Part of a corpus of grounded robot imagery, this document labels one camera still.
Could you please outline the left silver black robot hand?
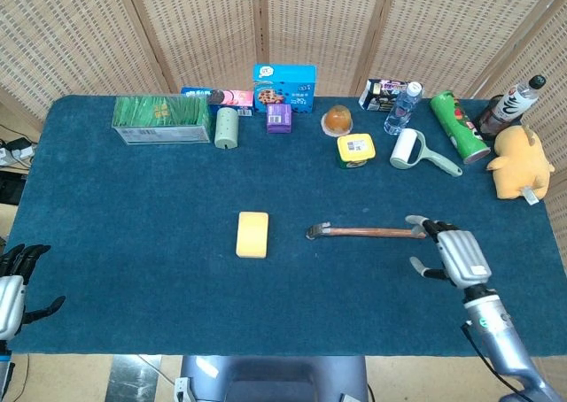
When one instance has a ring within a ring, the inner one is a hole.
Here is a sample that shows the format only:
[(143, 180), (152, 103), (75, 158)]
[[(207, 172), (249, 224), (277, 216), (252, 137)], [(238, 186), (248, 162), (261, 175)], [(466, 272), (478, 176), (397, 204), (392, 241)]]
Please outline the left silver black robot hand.
[(1, 341), (11, 341), (24, 325), (56, 313), (66, 297), (56, 298), (43, 309), (28, 311), (27, 286), (39, 258), (50, 250), (49, 245), (18, 244), (1, 255)]

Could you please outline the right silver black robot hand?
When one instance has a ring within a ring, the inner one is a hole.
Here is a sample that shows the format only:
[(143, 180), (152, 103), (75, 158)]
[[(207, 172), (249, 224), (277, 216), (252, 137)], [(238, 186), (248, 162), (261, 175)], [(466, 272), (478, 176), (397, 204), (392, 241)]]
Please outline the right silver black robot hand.
[(410, 263), (424, 278), (450, 281), (456, 288), (465, 290), (486, 284), (492, 271), (485, 259), (477, 239), (466, 230), (441, 220), (431, 220), (420, 215), (409, 215), (405, 221), (411, 224), (411, 234), (424, 233), (436, 244), (441, 257), (442, 268), (426, 267), (415, 256)]

